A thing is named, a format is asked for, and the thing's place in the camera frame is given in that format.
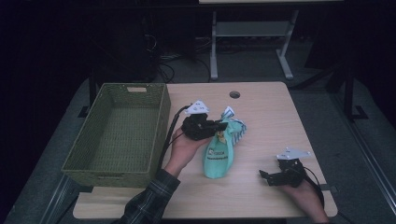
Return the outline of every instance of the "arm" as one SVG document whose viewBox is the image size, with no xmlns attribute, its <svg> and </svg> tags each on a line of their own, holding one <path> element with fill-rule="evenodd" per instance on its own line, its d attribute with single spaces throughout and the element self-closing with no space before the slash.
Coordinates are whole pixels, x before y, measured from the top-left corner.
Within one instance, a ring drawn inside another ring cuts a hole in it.
<svg viewBox="0 0 396 224">
<path fill-rule="evenodd" d="M 181 129 L 175 131 L 173 139 L 169 162 L 143 192 L 126 204 L 119 223 L 161 222 L 163 211 L 180 183 L 178 175 L 192 160 L 198 148 L 209 142 L 209 139 L 193 141 Z"/>
<path fill-rule="evenodd" d="M 278 187 L 288 194 L 314 223 L 330 223 L 318 195 L 306 180 L 297 188 L 289 185 Z"/>
</svg>

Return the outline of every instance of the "white tag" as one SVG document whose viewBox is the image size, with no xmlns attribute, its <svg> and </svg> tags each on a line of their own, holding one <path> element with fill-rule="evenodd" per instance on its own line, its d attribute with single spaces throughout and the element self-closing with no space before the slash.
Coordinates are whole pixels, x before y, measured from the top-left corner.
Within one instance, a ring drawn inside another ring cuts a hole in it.
<svg viewBox="0 0 396 224">
<path fill-rule="evenodd" d="M 311 152 L 301 151 L 299 149 L 294 149 L 289 147 L 286 147 L 286 150 L 282 154 L 276 155 L 276 157 L 279 160 L 286 160 L 286 161 L 299 159 L 302 157 L 308 157 L 308 156 L 311 156 Z"/>
<path fill-rule="evenodd" d="M 187 108 L 184 113 L 186 114 L 204 114 L 208 113 L 209 108 L 204 104 L 204 102 L 198 100 L 196 101 L 193 105 L 191 105 L 189 108 Z"/>
</svg>

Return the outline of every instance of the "shirt sleeve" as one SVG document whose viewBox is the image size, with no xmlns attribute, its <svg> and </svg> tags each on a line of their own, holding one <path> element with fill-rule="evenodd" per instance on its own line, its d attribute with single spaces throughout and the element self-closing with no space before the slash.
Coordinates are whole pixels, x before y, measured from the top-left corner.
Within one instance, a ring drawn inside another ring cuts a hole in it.
<svg viewBox="0 0 396 224">
<path fill-rule="evenodd" d="M 161 169 L 148 187 L 125 205 L 119 223 L 160 223 L 163 211 L 179 184 L 177 178 Z"/>
</svg>

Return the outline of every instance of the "floor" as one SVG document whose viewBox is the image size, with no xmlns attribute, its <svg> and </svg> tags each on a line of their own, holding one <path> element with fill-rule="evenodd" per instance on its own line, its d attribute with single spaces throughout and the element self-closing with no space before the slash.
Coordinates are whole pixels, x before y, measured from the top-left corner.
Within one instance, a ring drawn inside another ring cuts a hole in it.
<svg viewBox="0 0 396 224">
<path fill-rule="evenodd" d="M 196 45 L 205 46 L 206 41 L 205 38 L 199 39 Z M 294 80 L 284 78 L 276 58 L 275 49 L 282 39 L 223 41 L 224 48 L 218 55 L 219 79 L 216 82 L 282 81 L 291 87 L 320 72 L 318 69 L 304 67 L 312 45 L 309 39 L 293 40 L 290 43 L 287 59 Z M 200 51 L 195 62 L 178 58 L 174 53 L 166 56 L 163 57 L 163 64 L 166 65 L 161 65 L 163 71 L 154 82 L 208 81 L 207 50 Z M 332 217 L 331 221 L 339 224 L 396 223 L 395 211 L 392 210 L 394 207 L 390 206 L 392 199 L 387 198 L 386 185 L 384 187 L 384 183 L 381 185 L 380 182 L 384 179 L 377 178 L 376 164 L 364 156 L 373 154 L 374 161 L 378 163 L 389 185 L 396 186 L 393 163 L 396 159 L 396 131 L 375 105 L 370 92 L 358 80 L 355 80 L 354 86 L 354 105 L 361 105 L 368 119 L 358 119 L 355 122 L 346 119 L 342 108 L 343 89 L 338 93 L 326 92 L 328 79 L 325 77 L 303 90 L 290 90 L 290 95 L 339 209 L 339 214 Z M 88 80 L 85 80 L 67 107 L 5 223 L 93 224 L 112 221 L 73 218 L 73 202 L 78 193 L 90 189 L 79 186 L 60 171 L 84 121 L 84 118 L 79 117 L 81 109 L 89 102 Z M 244 220 L 243 223 L 263 223 L 263 220 Z M 310 222 L 301 217 L 288 219 L 287 223 Z"/>
</svg>

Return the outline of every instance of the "woven basket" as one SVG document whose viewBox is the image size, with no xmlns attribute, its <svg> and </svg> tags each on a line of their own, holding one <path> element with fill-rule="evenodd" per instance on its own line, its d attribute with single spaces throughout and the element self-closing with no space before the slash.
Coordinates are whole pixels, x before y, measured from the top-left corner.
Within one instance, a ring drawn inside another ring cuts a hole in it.
<svg viewBox="0 0 396 224">
<path fill-rule="evenodd" d="M 166 138 L 165 84 L 109 84 L 99 91 L 62 171 L 83 186 L 145 188 Z"/>
</svg>

